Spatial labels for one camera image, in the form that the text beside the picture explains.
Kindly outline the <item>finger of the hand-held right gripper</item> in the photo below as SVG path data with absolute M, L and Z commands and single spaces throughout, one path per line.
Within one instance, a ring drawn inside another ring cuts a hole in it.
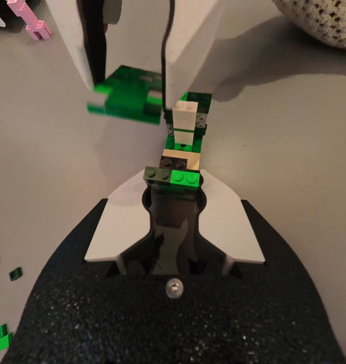
M 224 0 L 171 0 L 161 46 L 164 110 L 189 91 L 215 41 Z
M 104 0 L 47 0 L 74 65 L 88 89 L 106 77 Z

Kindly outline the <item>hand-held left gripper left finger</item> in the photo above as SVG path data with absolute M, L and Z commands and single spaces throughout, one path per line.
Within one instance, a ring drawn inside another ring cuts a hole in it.
M 148 207 L 143 206 L 143 193 L 148 188 L 144 170 L 117 187 L 107 198 L 93 234 L 86 262 L 113 261 L 121 274 L 127 272 L 127 253 L 136 243 L 153 232 Z

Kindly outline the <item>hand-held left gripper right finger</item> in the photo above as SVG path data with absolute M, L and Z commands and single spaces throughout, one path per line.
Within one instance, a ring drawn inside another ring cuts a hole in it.
M 195 252 L 205 264 L 217 262 L 228 275 L 236 262 L 264 264 L 265 257 L 239 196 L 202 169 L 203 206 L 195 230 Z

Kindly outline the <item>green lego creeper figure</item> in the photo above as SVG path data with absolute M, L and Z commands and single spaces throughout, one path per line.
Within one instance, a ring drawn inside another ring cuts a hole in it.
M 202 185 L 199 163 L 212 94 L 187 92 L 163 113 L 167 138 L 159 166 L 145 167 L 143 180 L 157 193 L 194 200 Z

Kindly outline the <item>green lego tiled panel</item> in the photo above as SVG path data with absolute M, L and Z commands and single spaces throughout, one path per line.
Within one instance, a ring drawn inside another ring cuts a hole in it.
M 162 113 L 162 76 L 157 72 L 121 65 L 94 92 L 102 103 L 87 103 L 90 114 L 159 125 Z

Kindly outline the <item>person's right forearm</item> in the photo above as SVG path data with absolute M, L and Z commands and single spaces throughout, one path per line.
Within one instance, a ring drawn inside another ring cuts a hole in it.
M 273 0 L 277 9 L 306 33 L 346 50 L 346 0 Z

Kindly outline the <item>pink lego pig figure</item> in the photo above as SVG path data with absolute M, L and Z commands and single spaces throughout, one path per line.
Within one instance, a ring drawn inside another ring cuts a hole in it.
M 26 24 L 27 33 L 35 40 L 46 40 L 51 36 L 51 30 L 45 21 L 39 20 L 31 8 L 23 0 L 8 0 L 8 7 Z

